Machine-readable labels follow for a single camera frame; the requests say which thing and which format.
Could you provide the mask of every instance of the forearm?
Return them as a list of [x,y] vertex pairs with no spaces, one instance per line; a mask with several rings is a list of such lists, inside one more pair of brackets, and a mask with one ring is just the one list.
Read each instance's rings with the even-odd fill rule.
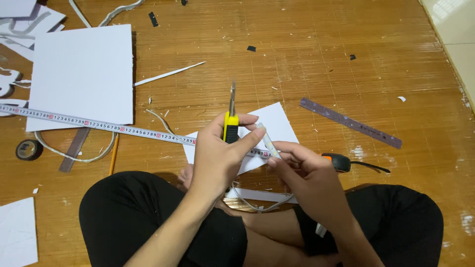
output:
[[384,267],[354,217],[346,229],[332,235],[344,267]]
[[212,200],[203,200],[199,194],[189,191],[172,215],[124,266],[177,266],[213,204]]

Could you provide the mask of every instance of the black pants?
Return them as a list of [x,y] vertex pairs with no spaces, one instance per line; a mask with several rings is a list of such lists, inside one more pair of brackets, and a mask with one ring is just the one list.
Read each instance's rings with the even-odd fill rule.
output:
[[[172,214],[184,193],[147,172],[120,172],[85,194],[79,221],[94,267],[123,266]],[[442,214],[426,195],[400,185],[373,185],[347,193],[350,208],[386,267],[437,266]],[[331,233],[294,207],[308,255],[336,253]],[[241,217],[213,209],[180,266],[242,266],[247,236]]]

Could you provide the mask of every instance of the yellow utility knife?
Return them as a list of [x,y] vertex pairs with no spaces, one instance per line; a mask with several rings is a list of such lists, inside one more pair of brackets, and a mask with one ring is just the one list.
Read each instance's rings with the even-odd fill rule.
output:
[[226,112],[226,117],[224,117],[224,133],[223,140],[226,143],[234,143],[238,140],[238,126],[239,118],[236,115],[236,110],[234,109],[234,96],[236,95],[236,81],[233,80],[233,85],[231,86],[231,100],[229,101],[229,111]]

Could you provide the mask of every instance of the person's right hand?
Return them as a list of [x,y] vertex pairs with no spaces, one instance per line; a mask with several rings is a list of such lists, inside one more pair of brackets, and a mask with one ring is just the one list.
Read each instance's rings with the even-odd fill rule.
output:
[[353,223],[353,214],[330,160],[298,143],[276,141],[273,144],[281,151],[283,160],[269,158],[268,170],[290,187],[310,218],[330,232]]

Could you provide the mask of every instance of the pencil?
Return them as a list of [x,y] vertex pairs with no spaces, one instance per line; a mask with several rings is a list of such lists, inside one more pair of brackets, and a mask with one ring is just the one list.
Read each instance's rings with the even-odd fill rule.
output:
[[119,146],[119,134],[115,137],[114,150],[112,151],[111,167],[109,168],[109,176],[114,172],[115,156],[117,155],[117,147]]

